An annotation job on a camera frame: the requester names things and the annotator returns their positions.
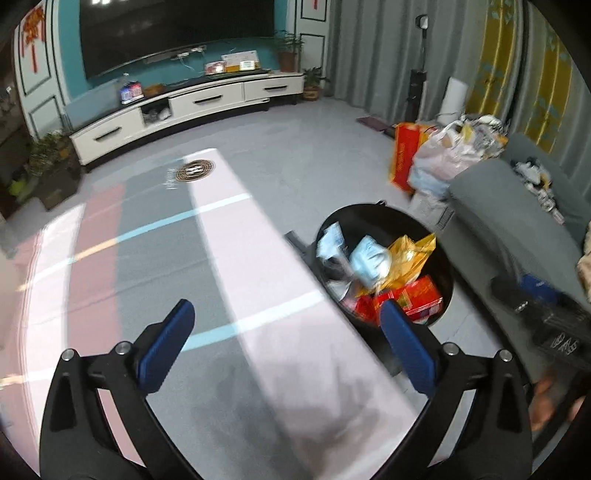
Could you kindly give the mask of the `red gift box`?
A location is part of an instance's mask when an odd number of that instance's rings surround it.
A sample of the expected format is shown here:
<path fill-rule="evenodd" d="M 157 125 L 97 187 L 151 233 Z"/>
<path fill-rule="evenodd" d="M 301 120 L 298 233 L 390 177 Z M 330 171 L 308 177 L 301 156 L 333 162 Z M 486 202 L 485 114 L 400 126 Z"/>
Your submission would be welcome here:
<path fill-rule="evenodd" d="M 356 300 L 356 316 L 363 322 L 380 326 L 380 311 L 384 303 L 394 300 L 414 323 L 425 324 L 431 317 L 443 312 L 444 299 L 429 275 L 398 289 L 384 289 Z"/>

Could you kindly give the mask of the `golden snack bag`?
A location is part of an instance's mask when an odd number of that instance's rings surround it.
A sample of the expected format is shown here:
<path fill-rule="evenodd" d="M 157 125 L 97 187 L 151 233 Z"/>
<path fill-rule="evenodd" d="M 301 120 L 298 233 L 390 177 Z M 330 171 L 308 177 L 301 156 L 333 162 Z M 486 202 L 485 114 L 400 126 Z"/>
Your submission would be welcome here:
<path fill-rule="evenodd" d="M 385 279 L 378 282 L 376 291 L 396 290 L 417 280 L 436 246 L 434 233 L 418 241 L 412 240 L 408 235 L 398 238 L 388 248 L 391 256 L 390 270 Z"/>

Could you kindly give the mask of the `light blue face mask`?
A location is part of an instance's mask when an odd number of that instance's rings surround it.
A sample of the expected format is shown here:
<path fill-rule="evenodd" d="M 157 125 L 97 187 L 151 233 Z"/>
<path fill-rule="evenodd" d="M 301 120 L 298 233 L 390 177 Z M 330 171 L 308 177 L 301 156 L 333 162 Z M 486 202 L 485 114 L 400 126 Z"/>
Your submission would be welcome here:
<path fill-rule="evenodd" d="M 363 286 L 373 291 L 387 279 L 391 271 L 392 256 L 373 237 L 365 236 L 353 249 L 349 264 Z"/>

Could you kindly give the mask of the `clear silver plastic wrapper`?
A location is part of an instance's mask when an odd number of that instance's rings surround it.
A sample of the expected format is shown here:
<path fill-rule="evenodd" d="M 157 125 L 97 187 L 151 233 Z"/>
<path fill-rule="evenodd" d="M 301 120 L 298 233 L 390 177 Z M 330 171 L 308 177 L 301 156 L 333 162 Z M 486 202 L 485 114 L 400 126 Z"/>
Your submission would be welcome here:
<path fill-rule="evenodd" d="M 348 263 L 345 238 L 339 222 L 325 228 L 322 238 L 318 240 L 317 257 L 324 264 L 332 262 L 343 266 Z"/>

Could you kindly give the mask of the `black round trash bin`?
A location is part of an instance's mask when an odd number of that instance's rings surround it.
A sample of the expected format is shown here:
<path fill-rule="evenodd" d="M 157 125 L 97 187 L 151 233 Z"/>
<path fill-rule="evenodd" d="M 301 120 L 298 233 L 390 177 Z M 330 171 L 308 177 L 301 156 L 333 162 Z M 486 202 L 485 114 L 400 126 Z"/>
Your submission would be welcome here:
<path fill-rule="evenodd" d="M 385 203 L 336 210 L 310 247 L 311 270 L 349 323 L 380 332 L 381 306 L 395 300 L 417 324 L 451 305 L 453 267 L 435 233 Z"/>

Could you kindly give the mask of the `pastel striped table cloth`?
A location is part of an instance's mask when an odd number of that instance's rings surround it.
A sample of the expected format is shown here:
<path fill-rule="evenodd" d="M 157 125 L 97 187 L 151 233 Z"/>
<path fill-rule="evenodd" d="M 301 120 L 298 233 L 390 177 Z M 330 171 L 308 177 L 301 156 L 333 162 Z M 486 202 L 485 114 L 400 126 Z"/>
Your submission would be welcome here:
<path fill-rule="evenodd" d="M 208 479 L 368 479 L 418 410 L 213 148 L 118 159 L 1 228 L 1 423 L 38 463 L 60 354 L 194 328 L 148 399 Z"/>

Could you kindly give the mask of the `grey sofa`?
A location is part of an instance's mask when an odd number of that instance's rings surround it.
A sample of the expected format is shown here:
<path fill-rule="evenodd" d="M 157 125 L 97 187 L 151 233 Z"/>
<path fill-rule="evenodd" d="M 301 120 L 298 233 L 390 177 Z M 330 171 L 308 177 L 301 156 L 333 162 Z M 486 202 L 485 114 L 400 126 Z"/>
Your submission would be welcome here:
<path fill-rule="evenodd" d="M 514 162 L 535 158 L 549 172 L 558 223 L 526 189 Z M 549 367 L 570 367 L 538 350 L 520 320 L 490 289 L 502 275 L 518 280 L 531 274 L 568 294 L 581 306 L 589 302 L 576 265 L 590 221 L 590 205 L 560 166 L 527 136 L 509 138 L 503 154 L 479 162 L 453 179 L 448 190 L 452 219 L 444 227 L 444 249 L 457 271 L 494 317 L 501 337 L 537 381 Z"/>

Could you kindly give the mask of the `potted plant by doorway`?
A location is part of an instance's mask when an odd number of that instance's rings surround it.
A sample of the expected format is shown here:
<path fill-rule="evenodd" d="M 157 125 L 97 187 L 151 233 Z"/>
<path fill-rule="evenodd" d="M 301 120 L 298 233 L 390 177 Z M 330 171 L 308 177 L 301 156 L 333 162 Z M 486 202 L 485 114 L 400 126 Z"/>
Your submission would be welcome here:
<path fill-rule="evenodd" d="M 8 188 L 19 205 L 37 198 L 50 211 L 78 192 L 83 176 L 71 139 L 62 131 L 33 142 L 28 160 Z"/>

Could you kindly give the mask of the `white plastic bag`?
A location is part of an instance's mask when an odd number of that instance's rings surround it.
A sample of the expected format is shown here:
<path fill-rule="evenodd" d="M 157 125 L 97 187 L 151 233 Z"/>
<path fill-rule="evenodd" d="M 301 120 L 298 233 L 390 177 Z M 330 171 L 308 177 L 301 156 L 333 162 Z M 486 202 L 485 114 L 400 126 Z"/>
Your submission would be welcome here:
<path fill-rule="evenodd" d="M 409 184 L 416 192 L 446 197 L 452 181 L 481 161 L 499 157 L 507 128 L 493 115 L 463 115 L 436 129 L 413 156 Z"/>

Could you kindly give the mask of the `white tv cabinet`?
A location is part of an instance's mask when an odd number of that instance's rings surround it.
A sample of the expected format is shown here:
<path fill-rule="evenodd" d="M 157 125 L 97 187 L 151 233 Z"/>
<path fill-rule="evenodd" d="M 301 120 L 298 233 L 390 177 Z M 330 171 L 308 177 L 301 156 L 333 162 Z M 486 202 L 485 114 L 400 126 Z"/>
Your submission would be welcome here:
<path fill-rule="evenodd" d="M 228 75 L 123 106 L 71 134 L 79 162 L 98 159 L 157 132 L 231 110 L 297 99 L 304 75 L 296 72 Z"/>

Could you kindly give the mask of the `red gift bag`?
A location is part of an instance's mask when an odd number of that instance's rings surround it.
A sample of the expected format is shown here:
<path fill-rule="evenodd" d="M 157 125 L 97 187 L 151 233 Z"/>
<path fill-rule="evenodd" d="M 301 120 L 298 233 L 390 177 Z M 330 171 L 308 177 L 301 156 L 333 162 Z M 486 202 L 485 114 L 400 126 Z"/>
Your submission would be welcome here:
<path fill-rule="evenodd" d="M 422 123 L 401 122 L 394 126 L 394 153 L 390 166 L 390 181 L 404 192 L 414 192 L 409 183 L 414 155 L 437 130 L 437 126 Z"/>

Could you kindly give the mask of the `yellow patterned curtain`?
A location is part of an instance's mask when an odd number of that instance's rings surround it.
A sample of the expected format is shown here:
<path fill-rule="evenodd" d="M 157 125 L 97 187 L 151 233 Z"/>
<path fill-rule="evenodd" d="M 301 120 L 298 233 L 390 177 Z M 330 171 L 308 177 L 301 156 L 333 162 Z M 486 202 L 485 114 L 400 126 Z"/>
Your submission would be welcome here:
<path fill-rule="evenodd" d="M 477 76 L 466 111 L 489 114 L 552 152 L 567 118 L 576 68 L 558 33 L 529 1 L 488 1 Z"/>

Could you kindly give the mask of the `potted plant by cabinet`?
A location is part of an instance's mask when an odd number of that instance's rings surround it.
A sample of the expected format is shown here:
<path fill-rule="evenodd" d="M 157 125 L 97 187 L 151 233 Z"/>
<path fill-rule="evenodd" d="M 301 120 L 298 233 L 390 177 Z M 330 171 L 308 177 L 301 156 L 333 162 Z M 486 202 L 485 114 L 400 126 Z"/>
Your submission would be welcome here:
<path fill-rule="evenodd" d="M 322 73 L 322 67 L 304 69 L 304 100 L 317 101 L 320 98 L 322 86 L 329 82 L 331 80 Z"/>

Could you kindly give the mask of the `large black television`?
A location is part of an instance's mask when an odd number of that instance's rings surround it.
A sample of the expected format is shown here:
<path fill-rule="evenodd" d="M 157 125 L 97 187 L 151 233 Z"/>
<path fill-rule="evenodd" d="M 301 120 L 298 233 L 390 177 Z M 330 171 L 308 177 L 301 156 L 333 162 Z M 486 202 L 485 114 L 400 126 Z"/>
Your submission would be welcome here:
<path fill-rule="evenodd" d="M 92 78 L 130 62 L 209 42 L 274 34 L 269 0 L 82 1 L 80 42 Z"/>

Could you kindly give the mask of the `grey curtain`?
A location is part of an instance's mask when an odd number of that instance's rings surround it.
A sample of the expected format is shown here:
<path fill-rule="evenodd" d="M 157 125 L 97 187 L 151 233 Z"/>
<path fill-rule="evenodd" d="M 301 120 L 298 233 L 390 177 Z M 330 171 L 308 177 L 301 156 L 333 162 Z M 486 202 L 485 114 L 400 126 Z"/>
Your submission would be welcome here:
<path fill-rule="evenodd" d="M 487 2 L 336 1 L 329 33 L 329 91 L 349 105 L 397 123 L 404 117 L 410 74 L 424 69 L 424 116 L 431 119 L 439 113 L 451 79 L 468 87 L 466 111 L 477 76 Z M 563 131 L 549 154 L 575 187 L 588 193 L 590 5 L 529 2 L 558 33 L 576 68 Z"/>

